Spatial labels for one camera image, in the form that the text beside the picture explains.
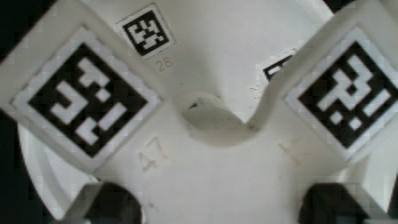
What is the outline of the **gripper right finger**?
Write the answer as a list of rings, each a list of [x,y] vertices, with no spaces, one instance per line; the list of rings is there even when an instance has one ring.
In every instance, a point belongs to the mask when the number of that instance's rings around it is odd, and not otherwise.
[[[298,224],[364,224],[368,220],[389,219],[359,184],[325,182],[309,187],[298,209]]]

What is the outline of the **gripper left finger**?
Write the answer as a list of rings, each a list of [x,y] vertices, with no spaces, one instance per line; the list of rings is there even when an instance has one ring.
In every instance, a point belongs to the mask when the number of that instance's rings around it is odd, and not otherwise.
[[[89,183],[55,224],[142,224],[140,203],[114,183]]]

